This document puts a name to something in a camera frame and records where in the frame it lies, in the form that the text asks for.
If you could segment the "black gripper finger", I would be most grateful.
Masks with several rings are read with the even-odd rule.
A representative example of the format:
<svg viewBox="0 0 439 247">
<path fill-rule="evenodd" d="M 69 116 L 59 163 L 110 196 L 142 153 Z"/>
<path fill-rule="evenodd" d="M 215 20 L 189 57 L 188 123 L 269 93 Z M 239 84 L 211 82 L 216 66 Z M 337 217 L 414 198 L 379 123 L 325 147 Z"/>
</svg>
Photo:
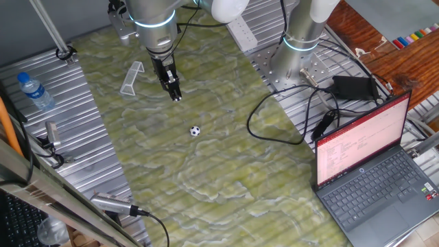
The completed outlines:
<svg viewBox="0 0 439 247">
<path fill-rule="evenodd" d="M 161 85 L 164 91 L 168 92 L 169 96 L 171 97 L 171 99 L 174 99 L 174 93 L 171 89 L 171 83 L 172 80 L 168 79 L 168 80 L 161 80 Z"/>
<path fill-rule="evenodd" d="M 179 79 L 174 78 L 172 75 L 169 77 L 169 94 L 172 100 L 175 102 L 178 102 L 182 99 Z"/>
</svg>

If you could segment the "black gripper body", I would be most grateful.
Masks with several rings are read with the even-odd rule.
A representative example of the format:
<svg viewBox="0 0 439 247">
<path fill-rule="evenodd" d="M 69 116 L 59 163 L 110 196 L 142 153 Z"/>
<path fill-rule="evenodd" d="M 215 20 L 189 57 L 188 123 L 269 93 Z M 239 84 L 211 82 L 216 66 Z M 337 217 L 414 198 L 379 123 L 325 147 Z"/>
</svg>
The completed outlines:
<svg viewBox="0 0 439 247">
<path fill-rule="evenodd" d="M 157 75 L 160 83 L 161 80 L 168 80 L 171 75 L 174 78 L 178 78 L 173 54 L 165 56 L 164 58 L 151 57 L 151 60 L 154 67 L 154 72 Z"/>
</svg>

